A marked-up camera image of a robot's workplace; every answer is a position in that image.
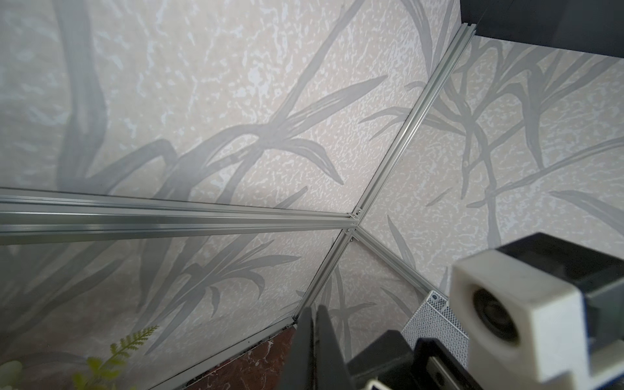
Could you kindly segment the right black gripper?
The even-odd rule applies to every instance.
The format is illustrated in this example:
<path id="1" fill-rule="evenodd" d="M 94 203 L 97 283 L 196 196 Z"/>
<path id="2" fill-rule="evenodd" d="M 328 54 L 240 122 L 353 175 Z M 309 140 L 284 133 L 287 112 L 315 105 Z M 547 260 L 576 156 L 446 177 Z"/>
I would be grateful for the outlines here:
<path id="1" fill-rule="evenodd" d="M 378 337 L 347 363 L 359 389 L 377 380 L 389 389 L 480 389 L 436 338 L 420 338 L 414 347 L 396 330 Z"/>

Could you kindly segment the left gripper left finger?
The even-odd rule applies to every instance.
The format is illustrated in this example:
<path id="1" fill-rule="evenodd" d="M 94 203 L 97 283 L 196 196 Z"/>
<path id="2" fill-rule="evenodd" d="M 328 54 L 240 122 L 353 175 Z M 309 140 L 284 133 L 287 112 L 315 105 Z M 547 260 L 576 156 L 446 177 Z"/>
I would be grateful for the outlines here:
<path id="1" fill-rule="evenodd" d="M 311 390 L 314 388 L 315 333 L 312 309 L 307 307 L 299 316 L 289 356 L 279 378 L 279 390 Z"/>

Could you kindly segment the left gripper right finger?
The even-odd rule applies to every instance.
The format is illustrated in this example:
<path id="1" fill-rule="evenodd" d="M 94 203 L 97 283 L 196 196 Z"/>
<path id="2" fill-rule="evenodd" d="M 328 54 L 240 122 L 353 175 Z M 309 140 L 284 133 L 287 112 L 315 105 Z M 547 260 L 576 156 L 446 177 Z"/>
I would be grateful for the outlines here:
<path id="1" fill-rule="evenodd" d="M 315 320 L 315 383 L 318 390 L 355 390 L 345 365 L 328 307 L 320 305 Z"/>

